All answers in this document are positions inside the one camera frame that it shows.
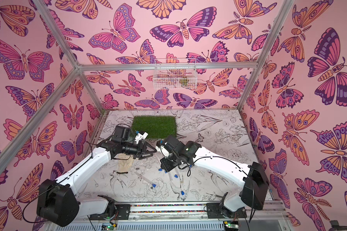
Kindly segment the beige work glove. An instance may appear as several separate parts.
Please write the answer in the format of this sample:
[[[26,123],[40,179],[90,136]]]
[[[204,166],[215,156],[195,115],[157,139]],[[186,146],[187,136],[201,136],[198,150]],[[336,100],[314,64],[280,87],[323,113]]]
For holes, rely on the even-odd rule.
[[[118,161],[118,169],[116,171],[117,174],[128,174],[130,171],[130,168],[133,165],[134,160],[119,160]]]

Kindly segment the green artificial grass mat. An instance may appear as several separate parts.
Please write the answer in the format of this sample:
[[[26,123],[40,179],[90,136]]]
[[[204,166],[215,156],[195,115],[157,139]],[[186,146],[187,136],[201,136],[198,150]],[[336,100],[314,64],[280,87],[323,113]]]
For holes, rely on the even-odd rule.
[[[135,116],[132,129],[148,133],[148,139],[165,139],[177,135],[177,124],[174,116]]]

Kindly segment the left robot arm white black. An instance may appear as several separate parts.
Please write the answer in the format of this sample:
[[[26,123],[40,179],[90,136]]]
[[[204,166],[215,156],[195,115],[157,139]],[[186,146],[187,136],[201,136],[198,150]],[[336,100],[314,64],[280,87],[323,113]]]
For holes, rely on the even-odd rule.
[[[146,159],[157,152],[145,141],[148,134],[133,133],[131,128],[117,125],[114,132],[100,141],[91,153],[75,167],[55,180],[45,180],[39,186],[37,216],[60,227],[69,225],[79,217],[99,215],[102,219],[114,219],[117,215],[115,200],[106,195],[94,199],[78,199],[82,186],[106,163],[117,160],[118,154],[131,159]]]

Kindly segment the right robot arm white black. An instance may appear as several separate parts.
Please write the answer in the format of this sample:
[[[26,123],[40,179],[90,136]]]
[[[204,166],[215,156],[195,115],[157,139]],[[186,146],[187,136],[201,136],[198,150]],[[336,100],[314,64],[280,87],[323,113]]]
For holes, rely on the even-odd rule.
[[[182,143],[174,136],[158,141],[156,150],[163,155],[161,168],[166,172],[180,167],[187,169],[190,175],[193,167],[202,167],[241,187],[240,192],[228,192],[222,199],[228,211],[235,212],[243,207],[250,207],[253,211],[263,209],[270,181],[259,163],[239,163],[194,141]]]

